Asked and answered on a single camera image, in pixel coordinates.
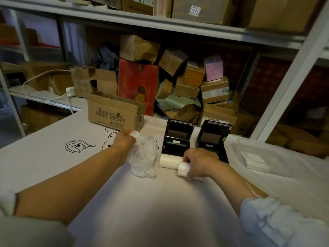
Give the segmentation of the white label roll red mark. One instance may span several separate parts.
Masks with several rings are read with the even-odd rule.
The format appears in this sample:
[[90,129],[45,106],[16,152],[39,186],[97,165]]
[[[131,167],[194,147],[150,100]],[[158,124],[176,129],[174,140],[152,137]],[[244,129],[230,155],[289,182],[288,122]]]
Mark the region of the white label roll red mark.
[[191,165],[189,162],[182,162],[178,163],[177,175],[180,177],[187,178],[187,175],[190,171]]

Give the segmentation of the pile of brown cardboard boxes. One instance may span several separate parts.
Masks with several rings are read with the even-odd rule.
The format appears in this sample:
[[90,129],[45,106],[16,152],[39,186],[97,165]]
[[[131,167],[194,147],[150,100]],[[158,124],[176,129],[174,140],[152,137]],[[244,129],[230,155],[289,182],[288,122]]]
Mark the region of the pile of brown cardboard boxes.
[[[244,136],[254,122],[253,116],[239,108],[240,91],[236,81],[242,73],[242,66],[248,53],[244,50],[201,46],[192,48],[183,45],[184,51],[174,48],[178,44],[144,40],[137,35],[123,35],[120,38],[120,59],[159,66],[159,87],[155,99],[176,95],[198,99],[201,107],[189,104],[181,109],[164,112],[168,117],[182,118],[199,124],[214,120],[233,125],[232,133]],[[224,77],[206,82],[203,59],[220,55],[223,60]]]

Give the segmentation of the white metal shelving rack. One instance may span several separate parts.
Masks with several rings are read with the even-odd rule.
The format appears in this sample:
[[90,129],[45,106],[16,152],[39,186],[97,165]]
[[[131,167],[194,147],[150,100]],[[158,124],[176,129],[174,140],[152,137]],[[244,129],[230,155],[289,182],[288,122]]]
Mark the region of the white metal shelving rack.
[[285,36],[124,11],[79,7],[61,1],[0,0],[0,6],[15,11],[31,12],[39,16],[59,15],[61,18],[66,18],[68,22],[108,29],[110,25],[130,25],[144,31],[146,28],[153,28],[298,50],[290,68],[250,137],[260,142],[267,140],[315,62],[320,58],[329,60],[329,0],[325,2],[307,37]]

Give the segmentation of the clear plastic bag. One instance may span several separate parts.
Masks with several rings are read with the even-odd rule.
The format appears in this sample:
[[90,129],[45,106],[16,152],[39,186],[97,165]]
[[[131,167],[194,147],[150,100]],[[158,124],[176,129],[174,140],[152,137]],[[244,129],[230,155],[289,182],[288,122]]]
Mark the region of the clear plastic bag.
[[157,143],[153,136],[141,134],[130,150],[127,161],[132,173],[141,178],[155,178],[154,161],[157,157]]

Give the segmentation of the open printed cardboard box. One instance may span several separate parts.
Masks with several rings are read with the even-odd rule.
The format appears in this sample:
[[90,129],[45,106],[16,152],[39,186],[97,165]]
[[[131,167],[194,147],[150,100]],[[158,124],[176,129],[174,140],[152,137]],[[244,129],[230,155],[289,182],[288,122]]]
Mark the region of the open printed cardboard box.
[[89,93],[86,100],[89,122],[119,131],[140,131],[144,125],[147,104],[101,91]]

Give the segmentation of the torn open brown carton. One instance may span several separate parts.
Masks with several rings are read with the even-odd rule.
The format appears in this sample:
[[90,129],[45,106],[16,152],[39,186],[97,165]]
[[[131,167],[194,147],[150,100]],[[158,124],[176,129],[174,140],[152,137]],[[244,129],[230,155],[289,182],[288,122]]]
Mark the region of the torn open brown carton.
[[117,74],[94,66],[70,66],[76,96],[87,98],[89,93],[101,91],[108,95],[118,95]]

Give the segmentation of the red fruit-print carton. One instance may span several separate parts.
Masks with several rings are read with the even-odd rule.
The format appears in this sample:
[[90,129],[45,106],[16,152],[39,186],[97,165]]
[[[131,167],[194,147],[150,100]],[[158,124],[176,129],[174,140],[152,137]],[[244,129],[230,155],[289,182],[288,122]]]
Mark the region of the red fruit-print carton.
[[147,104],[145,115],[153,116],[155,95],[159,87],[159,66],[119,61],[118,95],[136,102]]

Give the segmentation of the dark crumpled plastic bag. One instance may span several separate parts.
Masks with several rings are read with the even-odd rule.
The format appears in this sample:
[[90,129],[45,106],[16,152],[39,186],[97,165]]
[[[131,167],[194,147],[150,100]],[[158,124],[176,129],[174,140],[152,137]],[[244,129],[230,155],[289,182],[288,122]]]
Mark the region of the dark crumpled plastic bag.
[[95,57],[91,64],[97,69],[117,72],[119,69],[119,45],[113,46],[112,43],[105,43],[97,49]]

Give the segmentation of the person's left forearm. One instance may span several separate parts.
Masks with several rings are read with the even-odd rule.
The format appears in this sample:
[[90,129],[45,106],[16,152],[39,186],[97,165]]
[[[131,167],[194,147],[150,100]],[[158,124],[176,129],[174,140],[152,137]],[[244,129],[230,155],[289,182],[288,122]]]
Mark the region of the person's left forearm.
[[125,161],[119,150],[111,146],[63,173],[18,192],[14,215],[59,221],[69,226]]

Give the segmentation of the light blue right sleeve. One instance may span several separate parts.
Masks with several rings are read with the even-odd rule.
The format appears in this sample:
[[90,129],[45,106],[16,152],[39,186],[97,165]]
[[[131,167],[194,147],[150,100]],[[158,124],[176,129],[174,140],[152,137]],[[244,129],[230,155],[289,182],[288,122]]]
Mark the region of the light blue right sleeve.
[[303,216],[276,197],[245,199],[240,222],[258,247],[329,247],[327,224]]

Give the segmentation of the black label printer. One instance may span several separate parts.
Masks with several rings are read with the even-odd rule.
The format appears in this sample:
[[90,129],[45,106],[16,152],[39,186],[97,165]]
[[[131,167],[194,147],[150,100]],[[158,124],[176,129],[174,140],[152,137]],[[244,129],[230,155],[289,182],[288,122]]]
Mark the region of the black label printer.
[[195,125],[189,122],[169,119],[162,144],[162,154],[183,157],[190,148],[190,139]]
[[231,129],[231,124],[221,123],[210,119],[205,120],[202,123],[196,140],[197,148],[216,153],[220,161],[228,164],[229,161],[224,148],[224,141],[230,134]]

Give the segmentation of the person's right forearm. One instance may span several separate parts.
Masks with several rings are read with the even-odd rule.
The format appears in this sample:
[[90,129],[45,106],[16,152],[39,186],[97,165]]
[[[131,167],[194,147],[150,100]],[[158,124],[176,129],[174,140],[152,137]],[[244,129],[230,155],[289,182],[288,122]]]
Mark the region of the person's right forearm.
[[252,183],[249,183],[231,166],[220,160],[209,160],[205,173],[221,188],[238,216],[240,215],[241,205],[245,199],[268,196],[267,193]]

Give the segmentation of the person's right hand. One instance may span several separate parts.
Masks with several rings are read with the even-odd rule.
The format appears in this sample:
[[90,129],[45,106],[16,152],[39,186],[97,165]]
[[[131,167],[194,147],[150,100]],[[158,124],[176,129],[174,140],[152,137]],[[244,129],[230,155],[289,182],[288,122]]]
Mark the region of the person's right hand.
[[216,168],[222,164],[218,155],[201,148],[190,148],[185,152],[191,153],[191,168],[187,175],[189,180],[194,178],[211,177]]

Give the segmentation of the pale green paper envelope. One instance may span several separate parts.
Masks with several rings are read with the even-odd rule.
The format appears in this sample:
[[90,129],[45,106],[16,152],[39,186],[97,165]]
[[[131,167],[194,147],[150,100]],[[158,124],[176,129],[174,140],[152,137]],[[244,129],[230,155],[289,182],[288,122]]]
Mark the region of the pale green paper envelope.
[[180,97],[176,95],[169,95],[165,99],[155,99],[164,112],[181,109],[186,105],[194,104],[198,107],[201,107],[201,103],[198,99],[191,99],[186,97]]

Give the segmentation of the white cartoon-print table cover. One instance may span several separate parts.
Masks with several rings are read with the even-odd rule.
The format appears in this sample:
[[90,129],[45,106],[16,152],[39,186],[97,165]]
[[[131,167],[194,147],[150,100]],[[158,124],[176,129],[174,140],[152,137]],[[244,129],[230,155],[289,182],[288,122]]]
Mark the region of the white cartoon-print table cover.
[[[87,116],[82,110],[0,149],[0,195],[16,195],[111,147],[120,131]],[[256,247],[210,177],[188,181],[159,167],[166,124],[147,116],[140,131],[157,143],[155,178],[135,176],[128,162],[118,168],[66,226],[75,247]]]

